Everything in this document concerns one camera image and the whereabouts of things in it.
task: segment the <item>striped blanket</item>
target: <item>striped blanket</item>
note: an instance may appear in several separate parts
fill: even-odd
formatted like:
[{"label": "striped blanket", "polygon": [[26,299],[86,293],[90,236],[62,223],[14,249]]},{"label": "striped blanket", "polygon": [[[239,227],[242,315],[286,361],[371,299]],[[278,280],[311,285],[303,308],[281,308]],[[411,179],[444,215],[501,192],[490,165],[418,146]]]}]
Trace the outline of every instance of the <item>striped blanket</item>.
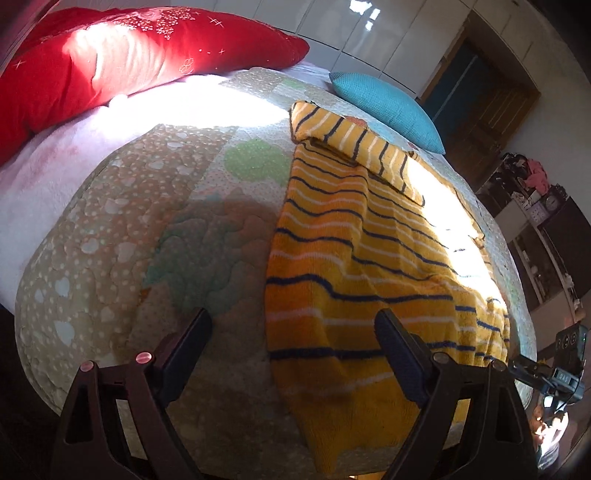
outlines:
[{"label": "striped blanket", "polygon": [[481,366],[506,360],[509,319],[483,234],[453,186],[416,154],[312,103],[293,105],[291,126],[267,342],[316,468],[330,473],[340,452],[400,444],[418,414],[375,339],[378,310],[391,308],[431,349]]}]

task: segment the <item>door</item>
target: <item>door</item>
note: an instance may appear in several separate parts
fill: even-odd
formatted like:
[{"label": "door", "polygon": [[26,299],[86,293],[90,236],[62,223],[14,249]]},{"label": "door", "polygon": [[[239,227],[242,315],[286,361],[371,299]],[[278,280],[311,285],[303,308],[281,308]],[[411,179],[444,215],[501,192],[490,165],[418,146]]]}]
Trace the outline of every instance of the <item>door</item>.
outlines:
[{"label": "door", "polygon": [[477,191],[501,164],[501,151],[517,131],[540,93],[504,78],[472,107],[468,119],[447,141],[446,158]]}]

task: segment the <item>pink clothing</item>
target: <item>pink clothing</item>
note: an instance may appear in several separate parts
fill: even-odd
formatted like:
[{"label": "pink clothing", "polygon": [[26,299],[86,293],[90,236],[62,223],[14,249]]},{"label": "pink clothing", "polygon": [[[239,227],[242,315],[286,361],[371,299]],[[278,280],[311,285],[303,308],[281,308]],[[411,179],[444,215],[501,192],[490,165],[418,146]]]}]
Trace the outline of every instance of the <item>pink clothing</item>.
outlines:
[{"label": "pink clothing", "polygon": [[540,195],[546,195],[550,190],[550,182],[542,164],[538,161],[528,159],[527,167],[531,173],[525,179],[525,186],[536,189]]}]

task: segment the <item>blue pillow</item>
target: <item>blue pillow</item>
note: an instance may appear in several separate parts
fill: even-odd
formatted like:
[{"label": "blue pillow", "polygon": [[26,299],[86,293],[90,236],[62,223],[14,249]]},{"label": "blue pillow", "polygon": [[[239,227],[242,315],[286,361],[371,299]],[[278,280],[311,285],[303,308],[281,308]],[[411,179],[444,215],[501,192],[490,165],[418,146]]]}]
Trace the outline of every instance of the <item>blue pillow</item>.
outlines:
[{"label": "blue pillow", "polygon": [[374,116],[416,146],[433,153],[445,153],[431,119],[402,90],[363,73],[331,72],[330,80],[343,100]]}]

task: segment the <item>screw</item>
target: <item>screw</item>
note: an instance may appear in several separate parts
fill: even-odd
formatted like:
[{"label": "screw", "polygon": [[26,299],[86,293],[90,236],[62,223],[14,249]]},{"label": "screw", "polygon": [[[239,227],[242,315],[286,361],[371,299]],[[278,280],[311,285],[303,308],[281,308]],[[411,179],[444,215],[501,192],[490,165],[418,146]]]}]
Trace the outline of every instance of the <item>screw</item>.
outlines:
[{"label": "screw", "polygon": [[152,360],[152,354],[150,352],[141,352],[138,353],[137,357],[135,357],[135,361],[138,362],[140,365],[145,365],[150,360]]},{"label": "screw", "polygon": [[90,370],[92,370],[94,367],[95,367],[95,365],[92,362],[92,360],[87,360],[86,362],[84,362],[80,366],[80,370],[82,370],[84,373],[86,373],[86,372],[90,372]]},{"label": "screw", "polygon": [[498,370],[499,372],[504,372],[507,366],[500,360],[495,359],[492,361],[492,368]]},{"label": "screw", "polygon": [[433,360],[438,364],[446,364],[449,362],[449,355],[445,352],[435,352],[433,354]]}]

